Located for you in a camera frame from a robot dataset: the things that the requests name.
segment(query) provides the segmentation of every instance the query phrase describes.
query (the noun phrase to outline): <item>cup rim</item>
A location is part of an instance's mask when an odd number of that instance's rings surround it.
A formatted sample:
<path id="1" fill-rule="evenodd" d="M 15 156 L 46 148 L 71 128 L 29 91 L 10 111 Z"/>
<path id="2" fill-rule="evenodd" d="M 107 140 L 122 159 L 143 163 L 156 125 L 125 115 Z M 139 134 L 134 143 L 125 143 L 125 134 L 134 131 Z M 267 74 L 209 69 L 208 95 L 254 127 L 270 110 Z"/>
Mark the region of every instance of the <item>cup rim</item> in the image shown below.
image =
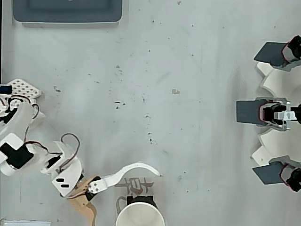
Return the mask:
<path id="1" fill-rule="evenodd" d="M 163 222 L 163 226 L 165 226 L 165 221 L 164 221 L 164 218 L 163 218 L 162 214 L 160 213 L 160 211 L 159 211 L 156 207 L 154 207 L 153 205 L 148 204 L 148 203 L 146 203 L 146 202 L 134 202 L 134 203 L 132 203 L 132 204 L 127 205 L 127 206 L 120 212 L 120 214 L 118 215 L 118 217 L 117 217 L 117 219 L 116 219 L 116 224 L 115 224 L 115 226 L 117 226 L 117 223 L 118 223 L 118 221 L 119 221 L 119 217 L 121 216 L 121 214 L 122 214 L 127 208 L 129 208 L 130 206 L 134 206 L 134 205 L 145 205 L 145 206 L 151 207 L 153 210 L 155 210 L 155 211 L 160 215 L 160 218 L 161 218 L 161 220 L 162 220 L 162 222 Z"/>

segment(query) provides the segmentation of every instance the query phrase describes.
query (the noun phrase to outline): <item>cable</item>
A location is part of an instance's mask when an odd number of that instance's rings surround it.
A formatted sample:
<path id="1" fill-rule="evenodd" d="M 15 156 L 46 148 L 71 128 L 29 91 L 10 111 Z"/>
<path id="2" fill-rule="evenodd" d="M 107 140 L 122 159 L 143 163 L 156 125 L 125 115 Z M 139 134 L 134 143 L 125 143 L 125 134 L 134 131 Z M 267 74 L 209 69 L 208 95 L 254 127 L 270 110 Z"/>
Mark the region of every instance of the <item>cable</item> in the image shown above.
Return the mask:
<path id="1" fill-rule="evenodd" d="M 77 153 L 79 152 L 80 140 L 79 140 L 79 138 L 78 138 L 75 134 L 73 134 L 73 133 L 65 133 L 65 134 L 63 134 L 63 135 L 61 136 L 61 142 L 64 143 L 63 138 L 64 138 L 65 136 L 67 136 L 67 135 L 73 136 L 73 137 L 77 140 L 78 145 L 77 145 L 77 147 L 76 147 L 76 150 L 75 150 L 74 155 L 73 155 L 70 159 L 68 159 L 66 162 L 64 162 L 64 163 L 60 166 L 60 172 L 62 172 L 62 167 L 64 167 L 64 166 L 67 165 L 68 163 L 70 163 L 70 162 L 75 158 L 75 156 L 77 155 Z"/>
<path id="2" fill-rule="evenodd" d="M 32 107 L 34 107 L 34 106 L 37 107 L 37 113 L 35 114 L 35 116 L 34 116 L 32 119 L 35 119 L 35 118 L 38 116 L 39 112 L 40 112 L 40 107 L 39 107 L 39 105 L 38 105 L 38 104 L 33 104 Z"/>
<path id="3" fill-rule="evenodd" d="M 5 106 L 5 103 L 1 98 L 0 98 L 0 101 L 1 101 L 2 105 Z"/>
<path id="4" fill-rule="evenodd" d="M 38 144 L 38 145 L 40 145 L 41 148 L 45 149 L 45 150 L 47 151 L 48 154 L 55 154 L 55 155 L 61 155 L 61 154 L 63 154 L 63 153 L 57 153 L 57 152 L 49 152 L 48 149 L 47 149 L 45 146 L 43 146 L 43 145 L 42 145 L 40 142 L 38 142 L 38 141 L 29 140 L 29 141 L 26 141 L 26 142 L 24 143 L 24 145 L 26 145 L 26 144 L 31 144 L 31 145 L 33 145 L 33 144 Z"/>
<path id="5" fill-rule="evenodd" d="M 24 135 L 24 142 L 26 141 L 26 136 L 27 136 L 27 132 L 29 130 L 29 126 L 27 127 L 27 129 L 25 130 L 25 135 Z"/>
<path id="6" fill-rule="evenodd" d="M 288 164 L 285 164 L 285 165 L 283 166 L 283 168 L 281 169 L 281 171 L 280 171 L 280 173 L 279 173 L 279 176 L 280 176 L 280 179 L 282 180 L 282 182 L 283 182 L 286 186 L 289 187 L 289 185 L 287 184 L 287 182 L 284 181 L 283 178 L 282 178 L 282 176 L 281 176 L 281 174 L 283 173 L 283 170 L 284 170 L 287 166 L 288 166 Z"/>
<path id="7" fill-rule="evenodd" d="M 12 98 L 14 98 L 14 97 L 21 97 L 21 98 L 24 98 L 24 99 L 28 100 L 28 102 L 31 104 L 30 99 L 29 99 L 28 97 L 25 97 L 25 96 L 22 96 L 22 95 L 12 95 L 9 99 L 12 99 Z"/>

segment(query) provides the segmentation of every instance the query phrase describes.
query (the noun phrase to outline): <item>white perforated plate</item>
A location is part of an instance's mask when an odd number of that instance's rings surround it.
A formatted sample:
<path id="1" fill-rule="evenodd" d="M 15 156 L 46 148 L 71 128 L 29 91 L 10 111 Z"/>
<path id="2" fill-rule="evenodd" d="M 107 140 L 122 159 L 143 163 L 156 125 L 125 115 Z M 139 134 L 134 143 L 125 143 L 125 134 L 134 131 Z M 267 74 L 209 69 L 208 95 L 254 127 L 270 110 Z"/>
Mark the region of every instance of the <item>white perforated plate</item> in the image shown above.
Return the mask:
<path id="1" fill-rule="evenodd" d="M 29 99 L 35 99 L 41 95 L 41 91 L 22 79 L 12 80 L 7 84 L 13 87 L 12 95 L 22 95 Z"/>
<path id="2" fill-rule="evenodd" d="M 12 97 L 13 95 L 20 95 L 29 98 L 31 104 L 37 103 L 35 98 L 39 97 L 41 95 L 41 91 L 32 86 L 31 84 L 25 82 L 22 79 L 15 79 L 7 84 L 3 84 L 7 86 L 12 86 L 13 92 L 12 95 L 6 95 L 6 94 L 0 94 L 0 99 L 3 101 L 3 103 L 0 103 L 0 117 L 6 116 L 8 113 L 5 111 L 8 109 L 8 99 Z M 17 108 L 21 101 L 19 99 L 12 100 L 10 102 L 10 109 Z"/>

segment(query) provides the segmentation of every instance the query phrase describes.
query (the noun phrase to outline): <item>white cup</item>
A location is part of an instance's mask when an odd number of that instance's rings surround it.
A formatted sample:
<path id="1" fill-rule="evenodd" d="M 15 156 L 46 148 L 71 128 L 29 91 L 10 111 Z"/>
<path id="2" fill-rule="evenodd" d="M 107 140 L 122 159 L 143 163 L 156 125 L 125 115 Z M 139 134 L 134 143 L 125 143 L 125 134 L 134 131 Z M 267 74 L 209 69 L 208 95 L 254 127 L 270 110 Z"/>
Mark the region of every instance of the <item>white cup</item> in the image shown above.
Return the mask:
<path id="1" fill-rule="evenodd" d="M 146 202 L 134 202 L 118 215 L 116 226 L 165 226 L 159 210 Z"/>

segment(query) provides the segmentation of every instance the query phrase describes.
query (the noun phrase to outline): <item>white plastic bracket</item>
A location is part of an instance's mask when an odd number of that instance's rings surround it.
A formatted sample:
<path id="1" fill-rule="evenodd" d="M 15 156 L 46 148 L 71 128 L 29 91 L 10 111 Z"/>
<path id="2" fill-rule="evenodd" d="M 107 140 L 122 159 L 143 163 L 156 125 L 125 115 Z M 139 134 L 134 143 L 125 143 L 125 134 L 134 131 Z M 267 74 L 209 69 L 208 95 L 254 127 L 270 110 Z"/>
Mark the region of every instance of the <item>white plastic bracket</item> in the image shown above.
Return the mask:
<path id="1" fill-rule="evenodd" d="M 89 188 L 88 188 L 89 192 L 96 194 L 96 193 L 99 193 L 99 192 L 102 192 L 102 191 L 108 189 L 108 187 L 116 185 L 127 172 L 129 172 L 130 170 L 135 169 L 135 168 L 144 168 L 144 169 L 151 171 L 155 175 L 160 176 L 159 171 L 157 171 L 152 166 L 138 162 L 138 163 L 134 163 L 134 164 L 123 167 L 116 174 L 105 176 L 100 180 L 91 182 L 89 185 Z"/>

